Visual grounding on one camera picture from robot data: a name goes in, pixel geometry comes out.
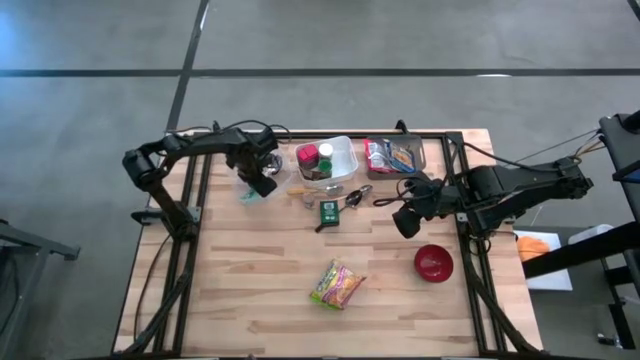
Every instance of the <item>small green box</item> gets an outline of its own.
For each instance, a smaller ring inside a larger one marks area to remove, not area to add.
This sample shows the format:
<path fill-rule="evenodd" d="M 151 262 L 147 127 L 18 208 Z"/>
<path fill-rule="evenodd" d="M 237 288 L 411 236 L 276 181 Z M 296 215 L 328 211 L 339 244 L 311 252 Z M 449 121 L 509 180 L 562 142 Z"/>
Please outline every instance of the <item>small green box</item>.
<path fill-rule="evenodd" d="M 338 226 L 340 225 L 340 209 L 338 209 L 338 201 L 320 201 L 320 223 L 322 226 Z"/>

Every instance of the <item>white bottle cap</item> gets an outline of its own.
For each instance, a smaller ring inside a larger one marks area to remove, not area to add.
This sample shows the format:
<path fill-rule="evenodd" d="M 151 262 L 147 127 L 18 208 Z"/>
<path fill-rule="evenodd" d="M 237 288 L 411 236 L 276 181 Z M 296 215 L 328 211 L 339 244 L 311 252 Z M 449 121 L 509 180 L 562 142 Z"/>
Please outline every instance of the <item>white bottle cap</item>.
<path fill-rule="evenodd" d="M 331 155 L 333 155 L 333 146 L 331 146 L 331 144 L 324 143 L 318 147 L 318 153 L 322 157 L 331 157 Z"/>

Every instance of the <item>orange object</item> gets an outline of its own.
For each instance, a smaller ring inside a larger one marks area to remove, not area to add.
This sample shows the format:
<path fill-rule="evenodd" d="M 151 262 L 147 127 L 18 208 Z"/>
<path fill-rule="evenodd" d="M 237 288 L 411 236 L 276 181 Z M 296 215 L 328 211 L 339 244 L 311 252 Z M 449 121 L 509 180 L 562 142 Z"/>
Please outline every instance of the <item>orange object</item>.
<path fill-rule="evenodd" d="M 520 255 L 520 260 L 522 262 L 544 255 L 551 251 L 547 243 L 530 236 L 521 236 L 518 238 L 517 244 L 518 254 Z"/>

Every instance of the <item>gray floor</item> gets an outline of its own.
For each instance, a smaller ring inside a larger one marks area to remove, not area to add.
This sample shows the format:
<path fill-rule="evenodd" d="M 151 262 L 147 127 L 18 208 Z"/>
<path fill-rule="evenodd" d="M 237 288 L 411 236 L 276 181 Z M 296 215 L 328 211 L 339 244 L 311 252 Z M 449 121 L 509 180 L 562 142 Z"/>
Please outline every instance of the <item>gray floor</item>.
<path fill-rule="evenodd" d="M 4 1 L 0 69 L 179 69 L 198 3 Z M 216 0 L 194 67 L 637 68 L 639 35 L 625 0 Z M 82 246 L 76 263 L 49 263 L 21 358 L 110 350 L 140 232 L 129 213 L 145 202 L 121 156 L 160 136 L 177 83 L 0 79 L 0 218 Z M 596 128 L 601 116 L 637 110 L 638 88 L 640 77 L 193 79 L 179 126 L 256 118 L 290 128 L 388 128 L 402 118 L 414 128 L 488 128 L 496 152 L 517 159 Z M 546 203 L 519 223 L 629 221 L 607 154 L 590 155 L 583 170 L 596 183 L 587 198 Z M 584 283 L 597 274 L 572 277 Z M 593 296 L 593 306 L 606 304 L 601 290 Z M 594 344 L 606 313 L 583 316 L 600 310 L 573 308 L 570 294 L 533 298 L 553 353 L 637 357 Z"/>

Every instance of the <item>wooden table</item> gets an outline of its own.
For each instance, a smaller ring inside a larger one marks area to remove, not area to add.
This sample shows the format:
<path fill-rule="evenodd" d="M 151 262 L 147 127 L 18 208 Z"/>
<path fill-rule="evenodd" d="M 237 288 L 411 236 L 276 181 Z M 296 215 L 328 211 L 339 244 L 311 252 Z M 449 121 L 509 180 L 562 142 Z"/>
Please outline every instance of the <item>wooden table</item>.
<path fill-rule="evenodd" d="M 492 151 L 487 130 L 462 131 L 465 141 Z M 418 235 L 404 239 L 391 218 L 399 205 L 372 206 L 376 198 L 395 196 L 396 181 L 367 179 L 362 140 L 353 143 L 361 163 L 356 176 L 344 183 L 345 193 L 369 183 L 373 193 L 356 210 L 342 212 L 339 227 L 320 234 L 313 232 L 319 211 L 305 209 L 298 197 L 281 193 L 263 203 L 241 205 L 224 156 L 214 156 L 183 356 L 477 355 L 453 217 L 423 221 Z M 281 146 L 292 161 L 295 144 Z M 425 140 L 424 148 L 425 173 L 442 177 L 439 143 Z M 471 167 L 494 163 L 471 149 L 467 156 Z M 180 198 L 186 163 L 180 161 L 164 181 L 175 199 Z M 296 176 L 293 186 L 299 183 Z M 135 307 L 165 237 L 160 225 L 145 227 L 142 233 L 115 350 L 132 342 Z M 540 348 L 513 236 L 498 235 L 492 243 L 489 259 L 498 302 L 527 340 Z M 448 281 L 427 283 L 414 272 L 413 256 L 425 244 L 441 245 L 453 256 L 454 273 Z M 143 301 L 140 329 L 160 303 L 169 248 L 165 246 Z M 368 276 L 344 311 L 309 299 L 333 258 Z M 484 307 L 483 317 L 491 339 Z M 167 339 L 173 338 L 172 321 Z"/>

